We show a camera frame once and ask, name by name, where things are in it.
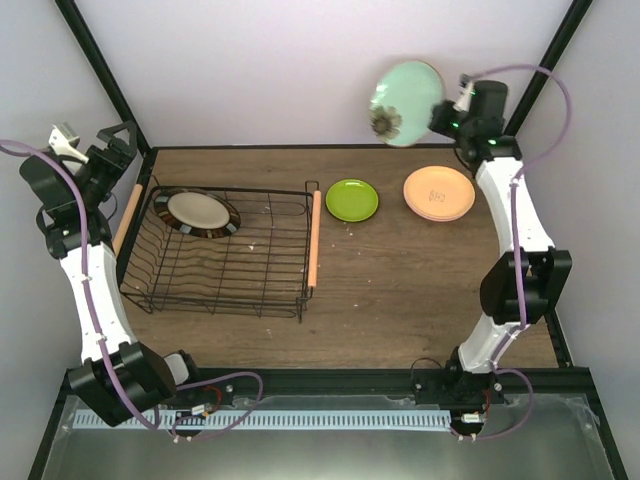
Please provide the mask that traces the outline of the cream yellow plastic plate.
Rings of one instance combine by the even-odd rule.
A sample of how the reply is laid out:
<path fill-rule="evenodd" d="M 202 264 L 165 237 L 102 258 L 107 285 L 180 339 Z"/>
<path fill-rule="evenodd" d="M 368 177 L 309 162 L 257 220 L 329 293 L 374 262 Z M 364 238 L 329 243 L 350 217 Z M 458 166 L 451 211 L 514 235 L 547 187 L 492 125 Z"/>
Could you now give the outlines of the cream yellow plastic plate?
<path fill-rule="evenodd" d="M 405 202 L 424 210 L 452 211 L 475 203 L 475 189 L 460 171 L 445 166 L 428 166 L 412 172 L 403 185 Z"/>

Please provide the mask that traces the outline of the light blue floral plate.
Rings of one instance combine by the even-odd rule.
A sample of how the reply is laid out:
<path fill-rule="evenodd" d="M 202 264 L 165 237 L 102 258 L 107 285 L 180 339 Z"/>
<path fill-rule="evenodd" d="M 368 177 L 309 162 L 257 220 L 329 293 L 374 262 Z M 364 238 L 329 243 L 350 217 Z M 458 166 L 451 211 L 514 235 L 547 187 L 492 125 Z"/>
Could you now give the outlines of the light blue floral plate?
<path fill-rule="evenodd" d="M 387 146 L 413 146 L 429 132 L 432 108 L 444 97 L 444 81 L 432 65 L 400 62 L 385 72 L 370 98 L 371 130 Z"/>

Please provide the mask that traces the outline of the pink plastic plate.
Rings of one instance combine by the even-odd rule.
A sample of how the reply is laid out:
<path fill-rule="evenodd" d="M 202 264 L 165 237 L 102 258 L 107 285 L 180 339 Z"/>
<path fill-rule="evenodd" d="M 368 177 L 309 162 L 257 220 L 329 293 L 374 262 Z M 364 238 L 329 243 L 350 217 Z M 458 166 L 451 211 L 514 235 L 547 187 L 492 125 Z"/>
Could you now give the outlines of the pink plastic plate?
<path fill-rule="evenodd" d="M 409 201 L 407 201 L 406 204 L 410 208 L 410 210 L 416 215 L 418 215 L 419 217 L 430 220 L 430 221 L 434 221 L 434 222 L 451 222 L 454 220 L 458 220 L 462 218 L 464 215 L 466 215 L 471 209 L 471 207 L 473 206 L 473 204 L 464 204 L 464 205 L 461 205 L 460 207 L 456 207 L 452 211 L 445 210 L 444 212 L 440 212 L 439 210 L 432 211 L 432 210 L 421 209 L 417 205 Z"/>

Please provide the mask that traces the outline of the lime green plate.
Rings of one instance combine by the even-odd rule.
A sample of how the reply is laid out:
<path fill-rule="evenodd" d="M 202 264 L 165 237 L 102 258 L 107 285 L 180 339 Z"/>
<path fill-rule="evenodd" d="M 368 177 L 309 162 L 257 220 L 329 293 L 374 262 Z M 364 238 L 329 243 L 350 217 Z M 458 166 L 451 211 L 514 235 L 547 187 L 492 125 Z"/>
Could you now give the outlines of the lime green plate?
<path fill-rule="evenodd" d="M 378 210 L 375 188 L 359 179 L 342 179 L 332 184 L 325 195 L 325 205 L 336 219 L 358 223 L 371 218 Z"/>

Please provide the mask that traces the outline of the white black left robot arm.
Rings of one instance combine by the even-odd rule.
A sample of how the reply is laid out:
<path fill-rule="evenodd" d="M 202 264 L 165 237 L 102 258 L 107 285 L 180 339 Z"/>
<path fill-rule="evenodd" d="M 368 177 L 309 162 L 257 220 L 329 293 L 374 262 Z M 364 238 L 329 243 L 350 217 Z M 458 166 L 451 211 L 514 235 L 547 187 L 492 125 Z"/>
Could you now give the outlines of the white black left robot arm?
<path fill-rule="evenodd" d="M 80 152 L 78 135 L 55 126 L 46 149 L 29 149 L 19 174 L 41 203 L 36 224 L 76 303 L 81 365 L 67 374 L 70 388 L 112 427 L 135 418 L 158 429 L 159 405 L 173 397 L 196 402 L 205 381 L 186 352 L 162 357 L 130 327 L 118 284 L 118 243 L 100 205 L 138 153 L 137 126 L 127 121 L 97 137 L 104 147 Z"/>

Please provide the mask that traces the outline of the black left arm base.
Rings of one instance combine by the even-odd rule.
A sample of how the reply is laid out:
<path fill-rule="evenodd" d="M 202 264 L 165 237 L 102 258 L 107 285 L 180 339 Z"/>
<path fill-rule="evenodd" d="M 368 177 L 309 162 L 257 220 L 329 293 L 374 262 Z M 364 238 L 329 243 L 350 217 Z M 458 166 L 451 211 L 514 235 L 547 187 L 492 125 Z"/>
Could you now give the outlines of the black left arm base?
<path fill-rule="evenodd" d="M 232 380 L 179 391 L 168 401 L 168 408 L 174 411 L 174 425 L 177 429 L 204 427 L 222 406 L 230 402 L 233 391 Z"/>

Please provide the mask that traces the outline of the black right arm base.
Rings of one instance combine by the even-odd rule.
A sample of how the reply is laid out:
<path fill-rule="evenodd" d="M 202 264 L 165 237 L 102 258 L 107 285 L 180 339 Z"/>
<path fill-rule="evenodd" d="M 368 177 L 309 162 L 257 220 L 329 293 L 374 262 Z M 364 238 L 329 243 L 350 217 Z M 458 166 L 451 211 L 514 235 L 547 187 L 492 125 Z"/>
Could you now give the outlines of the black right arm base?
<path fill-rule="evenodd" d="M 410 366 L 410 382 L 415 402 L 448 411 L 449 429 L 463 440 L 477 440 L 491 407 L 504 403 L 501 385 L 493 374 L 466 372 L 458 360 L 441 364 L 430 357 L 420 357 Z"/>

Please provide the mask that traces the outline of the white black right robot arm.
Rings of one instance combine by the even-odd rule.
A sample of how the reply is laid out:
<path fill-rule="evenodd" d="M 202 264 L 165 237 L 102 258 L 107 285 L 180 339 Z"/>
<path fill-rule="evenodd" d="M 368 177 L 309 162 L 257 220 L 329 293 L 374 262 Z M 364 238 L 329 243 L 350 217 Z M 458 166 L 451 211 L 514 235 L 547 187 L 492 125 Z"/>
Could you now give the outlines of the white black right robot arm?
<path fill-rule="evenodd" d="M 430 127 L 454 142 L 488 204 L 499 258 L 480 285 L 482 314 L 455 350 L 457 368 L 444 378 L 447 396 L 458 403 L 480 390 L 477 375 L 497 371 L 509 346 L 553 310 L 572 268 L 568 251 L 547 233 L 531 199 L 517 140 L 504 134 L 506 84 L 464 78 L 457 100 L 432 110 Z"/>

